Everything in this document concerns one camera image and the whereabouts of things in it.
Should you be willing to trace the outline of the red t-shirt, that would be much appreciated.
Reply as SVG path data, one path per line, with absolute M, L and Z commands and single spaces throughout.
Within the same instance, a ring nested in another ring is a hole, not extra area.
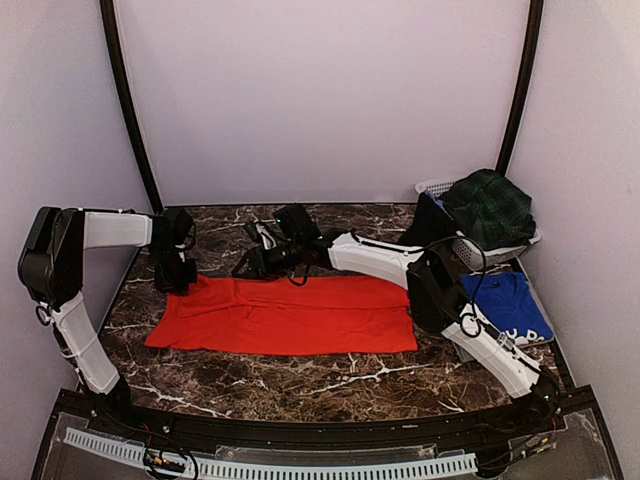
M 149 348 L 314 356 L 414 352 L 404 289 L 369 276 L 252 281 L 201 276 L 170 295 Z

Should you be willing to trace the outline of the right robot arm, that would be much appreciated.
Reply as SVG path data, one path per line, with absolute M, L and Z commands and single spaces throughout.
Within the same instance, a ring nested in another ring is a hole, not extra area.
M 523 402 L 510 413 L 510 424 L 521 434 L 534 432 L 549 416 L 559 386 L 539 362 L 526 355 L 482 313 L 461 284 L 446 253 L 447 237 L 424 247 L 392 245 L 330 231 L 314 239 L 287 239 L 269 248 L 259 244 L 232 269 L 235 278 L 272 280 L 295 267 L 317 266 L 355 272 L 406 290 L 409 312 L 421 329 L 440 334 L 462 347 Z

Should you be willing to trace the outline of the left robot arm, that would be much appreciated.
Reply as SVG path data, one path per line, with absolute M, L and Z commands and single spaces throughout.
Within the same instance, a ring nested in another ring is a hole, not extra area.
M 159 215 L 132 210 L 62 209 L 37 212 L 21 255 L 19 280 L 36 303 L 36 315 L 50 326 L 63 357 L 92 393 L 110 395 L 124 381 L 99 342 L 82 293 L 85 252 L 93 249 L 147 248 L 155 288 L 185 295 L 197 282 L 196 227 L 183 208 Z

